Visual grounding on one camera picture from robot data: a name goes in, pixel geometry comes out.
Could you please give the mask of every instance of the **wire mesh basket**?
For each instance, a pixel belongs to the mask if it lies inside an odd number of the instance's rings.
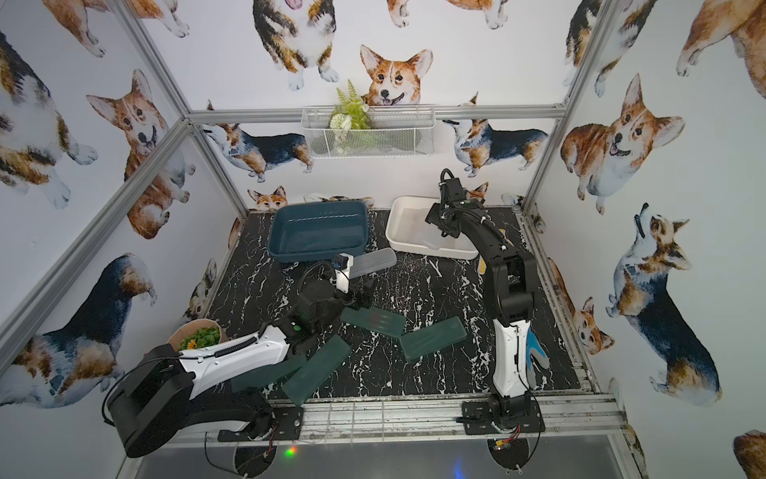
[[[434,153],[432,106],[371,107],[371,130],[332,130],[334,107],[306,107],[300,124],[312,158],[391,158]]]

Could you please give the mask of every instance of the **cable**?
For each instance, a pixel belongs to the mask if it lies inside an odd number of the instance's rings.
[[[221,466],[217,466],[217,465],[213,464],[213,462],[208,457],[208,432],[207,431],[205,431],[205,459],[208,461],[208,464],[210,464],[211,466],[213,466],[216,469],[220,469],[222,471],[234,474],[237,477],[245,477],[245,476],[240,476],[239,473],[236,472],[236,471],[232,471],[231,469],[227,469],[227,468],[222,468]]]
[[[199,356],[199,357],[204,359],[204,358],[211,358],[211,357],[213,357],[213,355],[211,354],[210,356]],[[198,358],[197,357],[186,357],[186,356],[176,356],[176,357],[167,356],[167,357],[162,357],[162,358],[151,358],[151,359],[147,359],[144,363],[140,363],[135,368],[133,368],[130,371],[128,371],[125,374],[123,374],[123,377],[117,379],[117,381],[112,385],[112,387],[109,388],[109,391],[103,397],[103,401],[101,402],[101,417],[103,418],[104,422],[106,422],[108,425],[114,427],[114,422],[111,419],[107,418],[107,416],[106,416],[106,400],[109,398],[109,396],[112,395],[112,391],[114,391],[114,389],[117,387],[117,385],[120,384],[126,377],[128,377],[128,375],[131,372],[135,371],[136,369],[140,368],[141,366],[145,366],[145,365],[151,363],[152,361],[162,361],[163,359],[190,359],[190,360],[196,361]]]

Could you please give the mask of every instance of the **cartoon corgi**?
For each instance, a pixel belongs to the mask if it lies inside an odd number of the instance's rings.
[[[614,270],[614,295],[609,295],[607,314],[625,316],[667,363],[664,383],[650,378],[656,391],[693,405],[716,402],[722,391],[715,363],[666,289],[672,268],[692,267],[675,241],[676,233],[689,220],[670,221],[653,215],[647,203],[633,219],[636,241]]]
[[[373,198],[370,198],[369,196],[366,198],[349,198],[348,196],[324,196],[319,193],[312,193],[311,195],[304,195],[303,201],[306,203],[314,203],[314,202],[345,202],[348,200],[352,200],[355,202],[362,202],[365,204],[367,209],[372,208],[375,206],[375,200]]]
[[[35,334],[0,376],[0,406],[60,408],[80,401],[124,371],[117,364],[133,297],[157,301],[141,258],[125,253],[102,271],[88,298],[60,330]]]
[[[54,208],[66,208],[71,191],[56,174],[56,162],[66,153],[89,165],[98,153],[74,140],[51,91],[2,32],[0,78],[0,182],[19,195],[36,185]]]
[[[620,27],[611,37],[609,37],[606,48],[598,61],[597,71],[599,73],[596,77],[594,89],[599,97],[602,97],[606,91],[607,76],[614,67],[617,66],[617,63],[619,63],[622,56],[625,55],[627,51],[630,50],[630,47],[636,42],[638,34],[643,30],[643,26],[646,24],[647,18],[649,18],[649,13],[651,13],[657,0],[622,0],[622,2],[622,9],[617,19],[617,24]],[[578,31],[575,34],[580,38],[585,36],[585,41],[587,42],[590,37],[590,29],[588,29],[587,35],[584,35],[581,31]],[[578,55],[582,57],[585,45],[581,42],[581,46],[577,48],[577,41],[575,39],[573,39],[571,43],[573,44],[572,62],[575,66],[578,66],[579,61],[575,63],[575,58]]]
[[[274,193],[270,195],[261,195],[259,192],[252,189],[247,190],[247,194],[255,200],[256,212],[275,212],[276,210],[287,206],[287,194],[285,188],[280,186],[274,190]]]
[[[104,119],[125,132],[130,154],[125,167],[125,180],[141,166],[165,135],[168,127],[159,110],[152,103],[149,82],[141,70],[133,71],[133,86],[122,98],[87,96],[90,105]],[[146,239],[154,238],[168,222],[168,208],[174,199],[181,203],[189,200],[183,190],[186,175],[193,175],[196,167],[188,165],[181,153],[176,153],[165,168],[152,180],[135,205],[128,212],[133,229]]]
[[[197,284],[194,293],[192,293],[189,298],[189,307],[181,318],[182,323],[188,323],[191,320],[199,319],[200,313],[202,313],[202,308],[205,307],[205,303],[210,297],[210,291],[213,288],[213,283],[215,282],[217,274],[218,266],[215,263],[215,258],[210,258],[208,267],[205,268],[205,274],[202,275],[202,281]]]
[[[598,354],[614,346],[612,336],[599,330],[596,325],[596,319],[593,315],[593,297],[591,296],[585,300],[582,310],[577,311],[575,304],[572,303],[572,299],[569,297],[567,286],[564,284],[564,278],[561,277],[558,266],[556,266],[556,263],[551,258],[548,258],[548,264],[551,266],[553,279],[556,281],[553,289],[557,290],[564,299],[564,303],[569,310],[569,316],[572,318],[572,323],[577,328],[577,338],[585,350],[588,351],[588,354]]]
[[[229,249],[232,249],[237,244],[237,239],[240,237],[240,219],[234,220],[234,224],[231,226],[231,232],[229,232]]]
[[[750,431],[734,438],[734,455],[748,479],[766,479],[766,434]]]
[[[705,0],[689,30],[676,65],[678,75],[689,74],[702,50],[731,36],[734,51],[745,59],[755,89],[766,97],[766,2],[763,0]]]
[[[503,193],[500,195],[500,199],[502,199],[504,205],[521,206],[524,201],[523,196],[512,195],[510,193]],[[545,233],[545,221],[543,221],[542,216],[540,216],[540,211],[537,209],[537,202],[532,205],[527,214],[529,215],[529,219],[531,219],[532,223],[535,225],[535,230],[541,235]]]
[[[175,14],[178,0],[130,0],[130,3],[139,18],[156,18],[177,37],[189,34],[189,26]],[[87,8],[109,11],[105,0],[43,0],[43,4],[91,54],[104,55],[104,49],[98,46],[98,38],[88,26]]]
[[[387,0],[388,1],[388,13],[391,15],[391,20],[394,25],[399,28],[406,27],[410,21],[407,17],[410,12],[407,10],[407,3],[410,0]],[[480,10],[484,12],[484,19],[486,20],[486,26],[495,30],[502,27],[508,15],[503,12],[503,6],[508,0],[447,0],[456,7],[463,8],[465,10]]]
[[[611,126],[589,124],[574,128],[561,145],[561,159],[580,178],[577,196],[597,196],[596,209],[633,177],[652,149],[672,142],[686,125],[680,116],[656,117],[643,104],[638,74],[625,93],[620,118]]]
[[[303,69],[313,66],[324,81],[338,81],[330,67],[336,31],[332,0],[254,0],[253,17],[277,70],[287,69],[291,90],[303,88]]]
[[[461,106],[476,105],[478,96],[477,93]],[[465,170],[470,172],[469,178],[476,176],[483,166],[517,156],[526,160],[519,169],[527,169],[542,155],[548,139],[548,134],[541,130],[493,130],[488,120],[442,121],[455,130],[455,156],[468,165]]]
[[[368,105],[417,105],[421,102],[421,80],[434,62],[431,50],[421,50],[407,61],[386,60],[364,45],[359,54],[372,79],[370,91],[362,96]]]
[[[209,101],[208,110],[213,110]],[[251,136],[240,128],[239,123],[204,125],[202,131],[215,141],[232,165],[248,171],[250,176],[257,176],[259,183],[266,181],[264,173],[267,170],[294,159],[306,165],[304,173],[311,172],[314,166],[306,137],[297,133]]]

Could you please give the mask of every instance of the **black marble surface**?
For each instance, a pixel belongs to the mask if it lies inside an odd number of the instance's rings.
[[[512,209],[489,208],[489,213],[498,228],[506,229],[513,244],[525,245]],[[388,214],[370,212],[368,251],[388,246]],[[272,218],[272,214],[250,215],[213,299],[208,317],[225,328],[230,338],[257,331],[265,319],[285,314],[295,302],[296,282],[311,264],[284,267],[269,256],[266,247]],[[399,251],[396,255],[394,267],[377,273],[373,306],[405,315],[406,332],[458,316],[468,337],[407,363],[392,338],[337,321],[322,334],[319,345],[337,333],[351,346],[352,355],[314,397],[488,392],[494,371],[495,333],[481,299],[479,258],[462,261]],[[368,278],[355,278],[352,286]],[[539,297],[545,299],[542,292]],[[537,389],[579,389],[547,302],[535,308],[532,330],[550,359],[547,370],[535,364]],[[269,399],[285,399],[279,384],[270,386],[265,393]]]

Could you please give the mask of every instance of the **white plastic tray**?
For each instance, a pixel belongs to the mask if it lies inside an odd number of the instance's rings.
[[[405,253],[441,256],[458,260],[472,260],[479,255],[466,235],[455,239],[441,237],[441,231],[426,223],[428,210],[437,198],[419,196],[400,196],[394,200],[391,215],[385,229],[388,243],[396,251]]]

